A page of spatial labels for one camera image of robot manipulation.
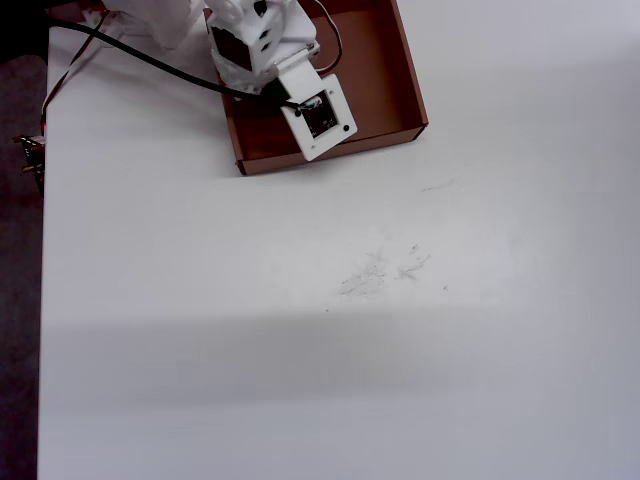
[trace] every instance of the white 3d-printed part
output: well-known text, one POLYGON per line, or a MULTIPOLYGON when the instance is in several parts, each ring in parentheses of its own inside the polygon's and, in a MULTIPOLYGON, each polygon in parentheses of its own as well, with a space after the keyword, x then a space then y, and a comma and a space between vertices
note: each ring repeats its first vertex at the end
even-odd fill
POLYGON ((288 107, 282 108, 282 113, 287 119, 289 127, 291 127, 291 131, 307 161, 315 160, 358 131, 358 126, 347 103, 347 98, 342 91, 338 77, 335 75, 329 75, 322 79, 322 88, 312 93, 309 97, 294 98, 293 101, 301 103, 323 91, 326 92, 338 124, 316 138, 313 138, 313 134, 303 115, 297 116, 295 110, 288 107))

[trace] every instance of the black cable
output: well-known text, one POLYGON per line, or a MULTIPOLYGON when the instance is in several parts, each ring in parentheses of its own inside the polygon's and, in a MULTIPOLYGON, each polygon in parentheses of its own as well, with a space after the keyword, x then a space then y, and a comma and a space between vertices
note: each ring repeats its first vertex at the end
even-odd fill
POLYGON ((172 67, 171 65, 167 65, 159 60, 156 60, 153 57, 150 57, 146 53, 142 53, 135 48, 130 47, 129 45, 122 43, 115 38, 110 37, 109 35, 105 35, 102 32, 95 31, 94 29, 87 27, 85 25, 80 25, 78 23, 67 22, 66 20, 59 20, 56 18, 49 17, 49 25, 51 27, 60 27, 67 28, 69 30, 75 30, 77 32, 86 33, 87 35, 93 35, 94 37, 102 40, 109 45, 116 47, 122 50, 129 55, 136 57, 143 62, 146 62, 150 65, 153 65, 160 70, 163 70, 171 75, 174 75, 182 80, 193 83, 203 88, 207 88, 209 90, 213 90, 214 92, 221 93, 223 95, 229 95, 231 97, 244 98, 247 100, 256 100, 258 102, 266 102, 278 107, 289 107, 293 109, 298 109, 299 105, 294 102, 282 101, 277 99, 271 99, 269 97, 261 96, 261 95, 253 95, 251 93, 241 92, 239 90, 234 90, 233 88, 223 87, 222 85, 218 85, 217 83, 209 82, 208 80, 203 80, 202 78, 194 77, 182 70, 178 70, 177 68, 172 67))
POLYGON ((329 26, 331 27, 331 30, 333 30, 333 33, 335 33, 336 35, 336 40, 338 40, 338 56, 335 58, 335 60, 324 68, 316 68, 316 72, 318 72, 318 75, 326 75, 327 73, 331 72, 334 68, 336 68, 340 63, 340 60, 342 60, 342 54, 344 53, 342 36, 340 35, 340 30, 338 29, 336 22, 334 22, 333 18, 331 18, 331 14, 327 10, 327 7, 325 7, 320 0, 311 0, 311 1, 315 2, 315 4, 322 9, 322 13, 324 13, 324 16, 327 19, 327 22, 329 22, 329 26))

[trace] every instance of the pencil mark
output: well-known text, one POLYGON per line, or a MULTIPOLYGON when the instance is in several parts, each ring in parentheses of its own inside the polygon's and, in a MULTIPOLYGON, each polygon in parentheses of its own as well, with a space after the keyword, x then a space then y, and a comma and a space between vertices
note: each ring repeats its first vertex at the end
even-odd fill
POLYGON ((455 179, 449 180, 447 183, 441 183, 440 185, 435 185, 433 187, 425 188, 423 192, 432 192, 434 190, 444 190, 445 188, 452 187, 456 183, 455 179))
POLYGON ((338 293, 345 297, 368 297, 379 293, 385 286, 387 260, 382 254, 367 254, 369 261, 351 277, 342 282, 338 293))
POLYGON ((408 280, 411 280, 412 282, 417 282, 418 281, 417 273, 424 268, 425 264, 429 260, 431 260, 431 255, 429 255, 427 258, 425 258, 421 262, 418 262, 413 267, 409 267, 409 268, 399 267, 398 276, 396 277, 396 280, 408 279, 408 280))

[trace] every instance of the wire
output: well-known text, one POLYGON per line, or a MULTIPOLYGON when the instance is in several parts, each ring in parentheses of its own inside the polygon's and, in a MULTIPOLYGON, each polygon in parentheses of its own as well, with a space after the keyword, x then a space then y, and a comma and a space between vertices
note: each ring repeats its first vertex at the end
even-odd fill
POLYGON ((327 22, 329 22, 329 25, 331 26, 331 29, 333 30, 333 33, 336 34, 336 38, 338 39, 338 56, 333 61, 333 63, 331 63, 330 65, 328 65, 328 66, 326 66, 324 68, 316 68, 316 72, 318 72, 319 75, 325 75, 325 74, 329 73, 330 71, 332 71, 334 68, 336 68, 338 66, 338 64, 340 63, 340 60, 342 60, 342 54, 343 54, 343 50, 344 50, 344 45, 342 43, 342 36, 340 35, 340 30, 338 29, 338 26, 336 25, 336 22, 334 22, 333 18, 331 18, 331 14, 327 10, 327 7, 325 7, 324 4, 320 0, 312 0, 312 1, 315 2, 320 8, 322 8, 322 11, 324 12, 324 16, 327 19, 327 22))
POLYGON ((87 48, 89 48, 89 45, 91 45, 91 42, 95 38, 95 32, 99 31, 100 28, 102 28, 102 24, 107 19, 110 13, 111 12, 109 10, 106 10, 104 12, 102 17, 100 18, 100 21, 98 22, 98 25, 95 27, 91 35, 87 37, 87 39, 84 41, 84 43, 82 44, 78 52, 73 56, 73 59, 71 60, 71 63, 69 64, 69 68, 67 69, 67 71, 64 73, 64 75, 62 75, 62 77, 60 77, 60 79, 56 82, 54 87, 51 89, 51 92, 49 93, 49 95, 47 95, 47 98, 42 104, 42 114, 40 116, 40 132, 42 133, 42 135, 45 134, 45 129, 47 126, 47 107, 49 106, 51 101, 54 99, 54 97, 58 94, 58 92, 62 88, 64 81, 66 80, 66 78, 69 76, 69 73, 71 72, 71 67, 73 66, 73 64, 76 63, 76 61, 82 55, 84 55, 84 53, 87 51, 87 48))
POLYGON ((203 80, 202 78, 194 77, 182 70, 178 70, 177 68, 172 67, 171 65, 167 65, 166 63, 161 62, 160 60, 156 60, 155 58, 147 55, 146 53, 142 53, 135 48, 130 47, 129 45, 122 43, 115 38, 110 37, 109 35, 105 35, 102 32, 95 31, 92 28, 86 27, 85 25, 80 25, 73 22, 67 22, 66 20, 58 20, 56 18, 49 18, 49 26, 51 27, 60 27, 66 28, 69 30, 75 30, 77 32, 86 33, 88 35, 94 35, 99 40, 102 40, 109 45, 122 50, 129 55, 136 57, 143 62, 146 62, 154 67, 163 70, 171 75, 174 75, 182 80, 193 83, 194 85, 198 85, 200 87, 213 90, 214 92, 221 93, 223 95, 229 95, 237 98, 244 98, 247 100, 257 100, 263 103, 269 103, 279 107, 289 107, 295 110, 298 109, 298 104, 289 101, 282 101, 275 98, 269 98, 261 95, 254 95, 251 93, 241 92, 240 90, 234 90, 233 88, 224 87, 222 85, 218 85, 217 83, 209 82, 208 80, 203 80))

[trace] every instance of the white table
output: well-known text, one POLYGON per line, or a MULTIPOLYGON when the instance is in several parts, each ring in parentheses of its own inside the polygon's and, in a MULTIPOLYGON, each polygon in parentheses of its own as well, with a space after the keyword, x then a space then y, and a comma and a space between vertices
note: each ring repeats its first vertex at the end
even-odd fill
MULTIPOLYGON (((41 480, 638 478, 640 3, 400 8, 405 146, 241 178, 215 93, 62 90, 41 480)), ((132 43, 214 78, 202 25, 132 43)))

